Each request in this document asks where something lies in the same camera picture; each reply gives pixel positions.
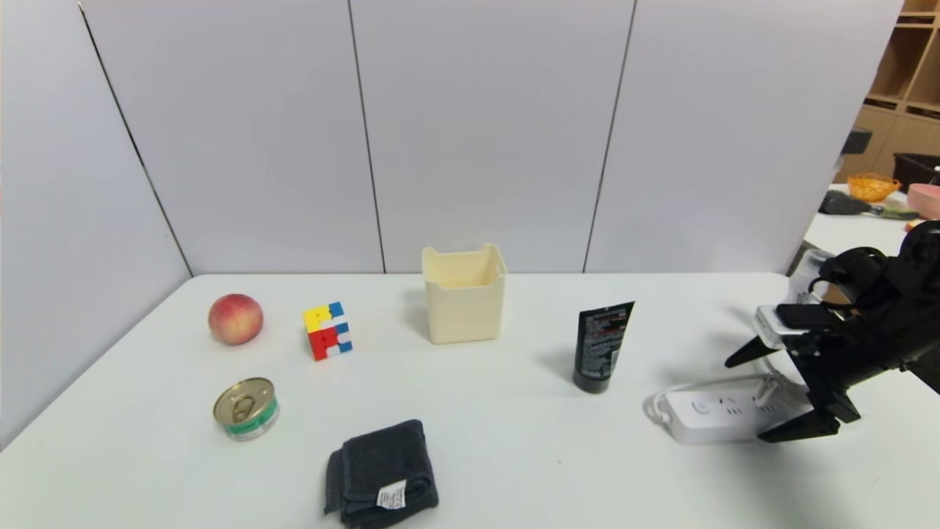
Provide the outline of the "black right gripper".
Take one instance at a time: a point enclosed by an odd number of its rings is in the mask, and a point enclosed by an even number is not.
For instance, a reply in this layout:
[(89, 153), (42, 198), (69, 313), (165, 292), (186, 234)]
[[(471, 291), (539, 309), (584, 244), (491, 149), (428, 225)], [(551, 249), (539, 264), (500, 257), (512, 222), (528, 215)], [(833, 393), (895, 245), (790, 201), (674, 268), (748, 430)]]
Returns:
[[(840, 422), (848, 424), (861, 418), (849, 398), (849, 389), (874, 376), (903, 368), (902, 357), (889, 341), (868, 328), (843, 328), (833, 332), (814, 329), (786, 338), (786, 349), (808, 385), (814, 409), (759, 433), (758, 438), (763, 442), (782, 443), (836, 435)], [(776, 351), (778, 346), (768, 346), (756, 336), (726, 358), (724, 365), (735, 368)]]

